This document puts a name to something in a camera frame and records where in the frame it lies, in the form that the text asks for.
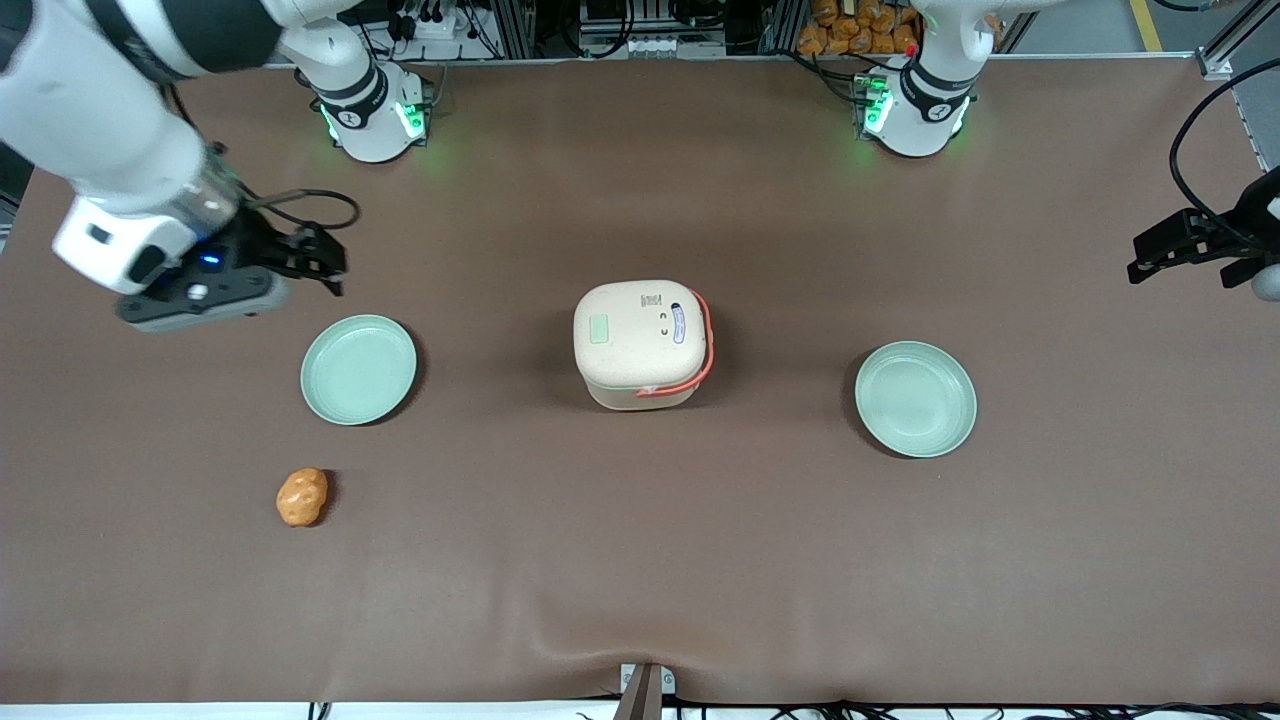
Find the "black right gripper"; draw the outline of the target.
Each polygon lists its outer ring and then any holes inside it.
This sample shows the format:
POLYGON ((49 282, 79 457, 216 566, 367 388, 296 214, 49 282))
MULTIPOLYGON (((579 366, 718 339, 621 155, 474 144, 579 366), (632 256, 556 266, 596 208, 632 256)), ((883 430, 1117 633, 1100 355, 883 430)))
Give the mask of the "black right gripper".
POLYGON ((298 279, 323 281, 335 297, 344 296, 348 272, 346 246, 320 224, 300 224, 289 234, 256 209, 241 206, 220 231, 186 254, 186 277, 218 279, 242 268, 259 268, 298 279))

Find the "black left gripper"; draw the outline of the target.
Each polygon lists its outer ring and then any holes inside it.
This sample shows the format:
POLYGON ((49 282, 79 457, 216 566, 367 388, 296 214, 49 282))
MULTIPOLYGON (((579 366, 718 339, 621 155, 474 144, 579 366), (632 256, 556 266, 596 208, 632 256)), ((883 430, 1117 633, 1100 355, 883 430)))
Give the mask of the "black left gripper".
POLYGON ((1242 192, 1221 227, 1202 211, 1183 209, 1133 240, 1135 260, 1126 265, 1132 284, 1175 266, 1216 263, 1235 254, 1228 265, 1228 288, 1248 284, 1252 291, 1279 291, 1279 168, 1267 170, 1242 192))

